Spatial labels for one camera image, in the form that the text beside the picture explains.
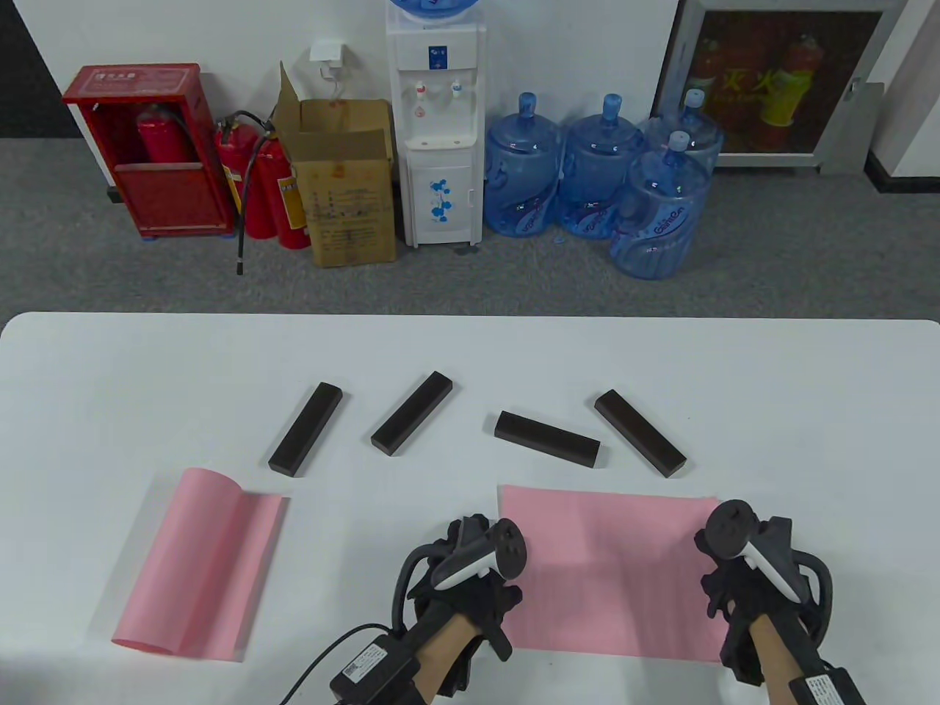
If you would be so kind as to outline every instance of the white water dispenser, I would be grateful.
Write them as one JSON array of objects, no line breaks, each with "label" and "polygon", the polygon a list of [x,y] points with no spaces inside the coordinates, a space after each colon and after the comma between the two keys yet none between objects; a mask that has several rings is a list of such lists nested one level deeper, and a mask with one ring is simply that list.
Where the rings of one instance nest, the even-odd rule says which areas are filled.
[{"label": "white water dispenser", "polygon": [[413,247],[482,238],[486,26],[475,3],[386,6],[401,203]]}]

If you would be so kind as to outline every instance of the water bottle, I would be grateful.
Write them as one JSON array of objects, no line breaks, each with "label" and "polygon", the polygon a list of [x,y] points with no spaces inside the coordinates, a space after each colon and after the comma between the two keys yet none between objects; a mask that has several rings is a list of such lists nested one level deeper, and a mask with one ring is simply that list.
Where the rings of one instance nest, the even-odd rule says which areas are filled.
[{"label": "water bottle", "polygon": [[689,251],[709,187],[705,169],[685,154],[689,141],[676,131],[665,149],[650,149],[630,168],[610,227],[610,256],[630,276],[665,279]]},{"label": "water bottle", "polygon": [[405,12],[423,20],[444,20],[457,17],[477,0],[392,0]]},{"label": "water bottle", "polygon": [[519,96],[519,113],[486,135],[483,219],[500,235],[538,235],[554,220],[561,167],[561,130],[535,114],[534,93]]},{"label": "water bottle", "polygon": [[622,98],[608,93],[603,112],[572,125],[558,185],[558,222],[572,235],[593,240],[609,236],[607,224],[623,194],[627,170],[646,139],[618,117]]},{"label": "water bottle", "polygon": [[692,88],[685,94],[680,112],[651,118],[644,124],[643,131],[651,145],[663,148],[677,130],[688,133],[689,149],[685,154],[701,164],[710,176],[725,144],[725,134],[714,120],[702,113],[704,103],[705,91]]}]

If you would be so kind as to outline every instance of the bottle cap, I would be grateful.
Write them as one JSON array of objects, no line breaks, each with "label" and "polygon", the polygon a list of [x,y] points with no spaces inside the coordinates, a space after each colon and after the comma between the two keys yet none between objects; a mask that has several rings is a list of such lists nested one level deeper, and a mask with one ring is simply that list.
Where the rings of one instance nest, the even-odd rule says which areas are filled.
[{"label": "bottle cap", "polygon": [[535,115],[535,93],[519,94],[519,115],[523,118],[532,118]]},{"label": "bottle cap", "polygon": [[685,107],[700,108],[705,103],[705,91],[701,88],[689,88],[685,94]]},{"label": "bottle cap", "polygon": [[608,93],[603,97],[603,119],[607,122],[617,122],[617,115],[620,112],[620,106],[623,105],[623,99],[617,93]]},{"label": "bottle cap", "polygon": [[686,151],[689,149],[689,133],[677,130],[669,136],[669,148],[672,151]]}]

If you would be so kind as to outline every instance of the rolled pink paper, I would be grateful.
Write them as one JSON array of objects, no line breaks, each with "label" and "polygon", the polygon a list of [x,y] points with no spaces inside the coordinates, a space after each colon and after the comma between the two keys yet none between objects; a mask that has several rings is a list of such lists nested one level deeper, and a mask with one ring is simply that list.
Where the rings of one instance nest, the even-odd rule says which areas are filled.
[{"label": "rolled pink paper", "polygon": [[286,506],[211,470],[186,470],[111,640],[241,661]]},{"label": "rolled pink paper", "polygon": [[708,619],[695,546],[716,499],[502,487],[528,564],[503,629],[519,649],[719,659],[728,625]]}]

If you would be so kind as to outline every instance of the black cable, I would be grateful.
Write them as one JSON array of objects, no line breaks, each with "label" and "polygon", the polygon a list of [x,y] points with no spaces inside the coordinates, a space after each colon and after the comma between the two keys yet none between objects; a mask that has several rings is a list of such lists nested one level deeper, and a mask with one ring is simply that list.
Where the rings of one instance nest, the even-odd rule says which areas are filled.
[{"label": "black cable", "polygon": [[392,598],[392,634],[397,638],[402,638],[405,634],[405,594],[408,592],[408,583],[411,582],[412,573],[415,567],[425,558],[446,557],[450,555],[450,549],[446,546],[426,543],[418,546],[408,557],[399,572],[399,579],[395,583],[395,595]]},{"label": "black cable", "polygon": [[310,664],[310,665],[306,668],[306,671],[304,671],[303,675],[302,675],[300,678],[297,679],[297,682],[293,685],[293,687],[292,687],[292,688],[288,691],[288,693],[284,696],[284,699],[280,701],[279,705],[287,705],[288,700],[290,700],[290,699],[293,697],[294,693],[297,692],[297,689],[300,688],[300,686],[304,684],[304,681],[306,680],[306,677],[310,675],[310,672],[311,672],[314,668],[316,668],[317,666],[320,665],[320,661],[322,661],[324,658],[326,658],[326,657],[330,654],[330,651],[332,651],[332,650],[335,649],[337,646],[339,646],[340,644],[342,644],[342,643],[343,643],[344,641],[346,641],[346,639],[348,639],[350,636],[352,636],[352,635],[354,635],[354,634],[358,634],[359,632],[364,632],[366,629],[381,629],[381,630],[382,630],[383,632],[385,632],[386,634],[391,634],[391,630],[390,630],[388,627],[386,627],[384,624],[378,624],[378,623],[376,623],[376,622],[370,622],[369,624],[360,624],[358,627],[355,627],[354,629],[350,629],[349,632],[347,632],[346,634],[344,634],[343,636],[341,636],[339,639],[337,639],[336,641],[334,641],[332,644],[330,644],[328,647],[326,647],[326,649],[324,649],[324,650],[321,652],[321,654],[320,654],[319,656],[317,656],[317,658],[315,658],[315,659],[313,660],[313,663]]},{"label": "black cable", "polygon": [[235,118],[248,118],[249,120],[254,120],[262,130],[264,130],[265,132],[267,132],[268,130],[268,126],[264,123],[264,120],[262,120],[260,117],[258,117],[254,113],[249,113],[247,110],[236,110],[226,119],[235,119]]},{"label": "black cable", "polygon": [[261,148],[271,139],[268,135],[270,133],[265,133],[258,140],[258,143],[255,145],[255,150],[251,153],[251,159],[248,160],[248,166],[244,170],[244,187],[242,188],[242,212],[239,213],[238,221],[235,225],[235,232],[238,235],[238,259],[236,259],[235,264],[235,274],[241,276],[244,274],[244,224],[245,224],[245,214],[248,213],[248,195],[249,188],[251,187],[251,177],[255,172],[255,162],[258,160],[258,155],[261,152]]}]

